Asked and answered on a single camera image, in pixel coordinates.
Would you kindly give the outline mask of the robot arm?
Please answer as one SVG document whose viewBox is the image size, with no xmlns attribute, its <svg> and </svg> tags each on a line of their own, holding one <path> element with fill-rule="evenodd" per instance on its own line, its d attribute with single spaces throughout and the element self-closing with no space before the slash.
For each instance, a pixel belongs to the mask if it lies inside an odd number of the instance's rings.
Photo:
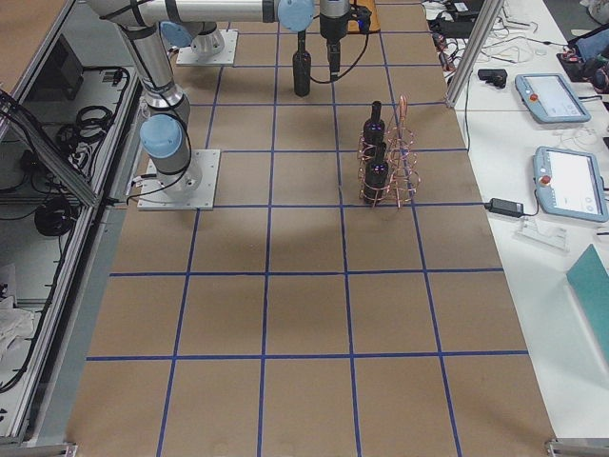
<svg viewBox="0 0 609 457">
<path fill-rule="evenodd" d="M 179 49 L 190 47 L 196 54 L 215 55 L 225 48 L 225 40 L 215 22 L 160 23 L 163 37 Z"/>
<path fill-rule="evenodd" d="M 193 42 L 218 21 L 275 23 L 302 34 L 320 14 L 321 34 L 327 41 L 330 80 L 339 78 L 341 47 L 351 20 L 347 1 L 89 1 L 101 20 L 118 27 L 144 86 L 151 115 L 164 115 L 187 133 L 189 101 L 175 83 L 164 48 L 162 26 L 176 27 Z"/>
</svg>

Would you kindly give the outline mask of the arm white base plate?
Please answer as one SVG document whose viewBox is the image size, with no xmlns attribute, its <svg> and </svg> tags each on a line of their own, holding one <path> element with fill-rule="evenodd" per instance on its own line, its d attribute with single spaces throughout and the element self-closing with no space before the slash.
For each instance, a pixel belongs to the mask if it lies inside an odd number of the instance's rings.
<svg viewBox="0 0 609 457">
<path fill-rule="evenodd" d="M 214 207 L 221 151 L 219 149 L 195 149 L 184 175 L 159 174 L 151 159 L 147 162 L 147 174 L 153 177 L 143 181 L 138 198 L 140 210 L 212 210 Z"/>
<path fill-rule="evenodd" d="M 232 66 L 238 41 L 237 30 L 215 30 L 198 35 L 190 47 L 181 48 L 176 64 L 181 67 Z"/>
</svg>

